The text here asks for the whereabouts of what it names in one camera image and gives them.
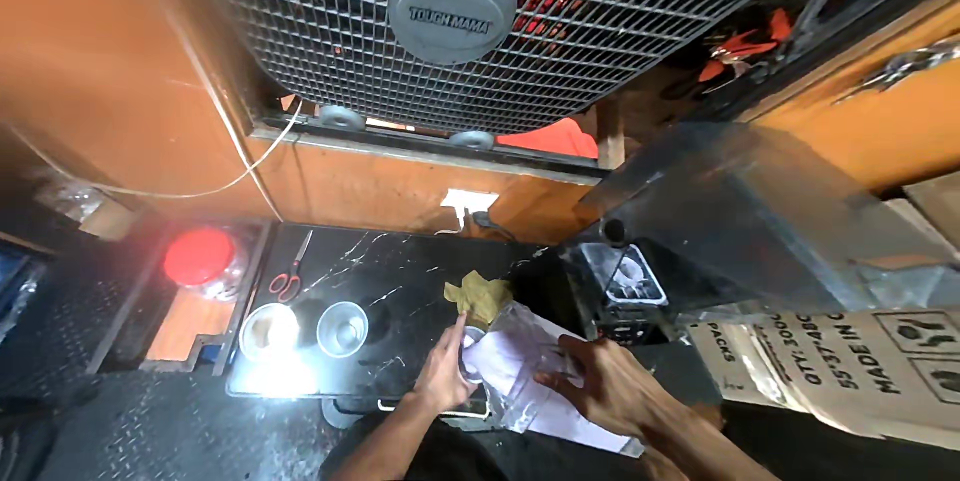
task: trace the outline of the orange wall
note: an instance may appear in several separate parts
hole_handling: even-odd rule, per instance
[[[928,0],[899,24],[905,28],[868,38],[857,55],[821,70],[819,81],[753,122],[793,133],[873,190],[960,168],[960,61],[834,104],[893,55],[960,31],[960,0]]]
[[[0,115],[66,167],[127,188],[179,193],[211,190],[243,171],[164,12],[184,7],[173,0],[0,3],[7,14]],[[186,21],[192,36],[202,34],[206,21]],[[201,54],[216,61],[222,52],[213,51],[216,37],[207,38]],[[254,157],[267,146],[244,143]],[[500,193],[493,218],[529,241],[559,241],[579,229],[572,208],[589,189],[292,144],[260,170],[287,219],[430,232],[455,223],[439,204],[448,188],[462,188]],[[273,216],[250,178],[218,194],[150,204],[176,214]]]

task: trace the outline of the red lid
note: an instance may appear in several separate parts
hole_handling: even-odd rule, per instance
[[[170,243],[163,269],[178,284],[204,284],[220,276],[234,260],[233,242],[221,229],[190,230]]]

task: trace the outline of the fan center cap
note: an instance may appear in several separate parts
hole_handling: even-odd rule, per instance
[[[430,63],[479,59],[510,34],[517,0],[390,0],[390,28],[407,51]]]

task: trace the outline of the black countertop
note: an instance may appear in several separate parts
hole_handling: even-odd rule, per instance
[[[476,269],[504,277],[540,247],[450,235],[415,235],[301,224],[276,232],[250,310],[277,297],[270,279],[293,261],[307,231],[313,238],[299,269],[302,292],[290,306],[300,324],[294,358],[253,363],[237,351],[226,389],[241,396],[353,396],[395,399],[413,388],[427,353],[457,318],[444,282],[459,286]],[[370,329],[356,354],[334,359],[317,344],[317,322],[339,301],[363,307]]]

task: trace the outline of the tough mama logo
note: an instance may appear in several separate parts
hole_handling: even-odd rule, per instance
[[[486,35],[490,32],[491,24],[490,21],[486,20],[477,20],[476,18],[458,16],[456,14],[431,10],[429,8],[420,8],[418,6],[410,7],[410,20],[433,23],[434,25],[442,25],[444,27],[453,27],[454,29],[462,29],[481,35]]]

